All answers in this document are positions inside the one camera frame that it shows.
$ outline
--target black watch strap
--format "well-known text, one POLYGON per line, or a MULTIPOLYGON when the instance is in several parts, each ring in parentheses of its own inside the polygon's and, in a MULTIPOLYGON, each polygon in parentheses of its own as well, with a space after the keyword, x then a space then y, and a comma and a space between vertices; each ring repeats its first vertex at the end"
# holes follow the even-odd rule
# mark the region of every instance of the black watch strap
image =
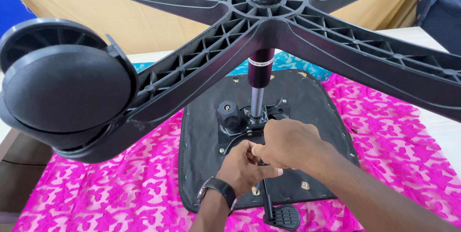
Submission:
POLYGON ((232 209, 232 204, 234 203, 236 197, 234 189, 230 185, 213 177, 205 184, 205 188, 215 189, 221 193, 226 199, 229 209, 232 209))

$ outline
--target watch face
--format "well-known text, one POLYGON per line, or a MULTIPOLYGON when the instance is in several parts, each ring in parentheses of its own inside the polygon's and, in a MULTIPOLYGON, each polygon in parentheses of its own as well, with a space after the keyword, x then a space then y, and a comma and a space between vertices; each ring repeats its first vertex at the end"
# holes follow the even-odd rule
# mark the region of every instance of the watch face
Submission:
POLYGON ((205 185, 208 183, 208 181, 213 178, 213 176, 211 176, 208 180, 205 181, 205 183, 202 185, 202 188, 200 188, 199 190, 199 194, 197 194, 197 201, 200 203, 203 199, 203 197, 205 196, 205 192, 206 192, 206 189, 205 188, 205 185))

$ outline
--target white table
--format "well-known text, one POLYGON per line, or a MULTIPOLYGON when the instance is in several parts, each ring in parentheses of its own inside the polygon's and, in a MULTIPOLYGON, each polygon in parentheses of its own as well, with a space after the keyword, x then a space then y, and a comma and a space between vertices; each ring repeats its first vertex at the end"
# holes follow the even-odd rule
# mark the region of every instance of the white table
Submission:
MULTIPOLYGON (((446 52, 431 36, 419 27, 405 29, 389 29, 377 31, 384 35, 412 42, 421 46, 427 46, 446 52)), ((172 51, 153 52, 129 55, 128 58, 132 63, 150 63, 156 62, 172 51)), ((3 80, 3 74, 0 73, 0 82, 3 80)), ((461 123, 452 121, 445 117, 439 116, 430 111, 418 108, 421 111, 420 121, 427 128, 431 135, 442 148, 442 153, 449 160, 456 173, 461 174, 461 123)), ((8 127, 0 121, 0 159, 4 157, 19 132, 8 127)))

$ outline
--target dark blue cloth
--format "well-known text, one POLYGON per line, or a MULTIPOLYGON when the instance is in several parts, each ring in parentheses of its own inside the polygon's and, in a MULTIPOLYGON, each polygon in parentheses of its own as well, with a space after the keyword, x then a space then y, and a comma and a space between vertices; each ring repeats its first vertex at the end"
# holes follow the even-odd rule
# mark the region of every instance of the dark blue cloth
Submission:
POLYGON ((419 0, 416 26, 421 26, 450 53, 461 55, 461 0, 419 0))

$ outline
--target blue fabric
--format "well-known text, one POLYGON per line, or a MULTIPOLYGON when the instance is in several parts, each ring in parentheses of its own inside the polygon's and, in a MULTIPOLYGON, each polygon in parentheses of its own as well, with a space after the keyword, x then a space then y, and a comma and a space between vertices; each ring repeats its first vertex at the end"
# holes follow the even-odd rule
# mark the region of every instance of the blue fabric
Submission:
POLYGON ((147 68, 151 64, 153 64, 153 63, 133 63, 133 66, 135 67, 136 72, 139 72, 142 69, 147 68))
POLYGON ((0 37, 12 26, 36 17, 21 0, 0 0, 0 37))
MULTIPOLYGON (((153 63, 134 63, 136 71, 141 71, 153 63)), ((290 55, 286 52, 280 52, 274 55, 274 62, 272 63, 272 71, 286 70, 286 69, 299 69, 313 75, 319 81, 325 81, 331 75, 331 72, 325 70, 315 64, 308 63, 300 58, 290 55)), ((248 60, 245 60, 227 76, 245 75, 248 74, 248 60)))
POLYGON ((461 55, 461 0, 421 0, 416 7, 416 25, 450 53, 461 55))

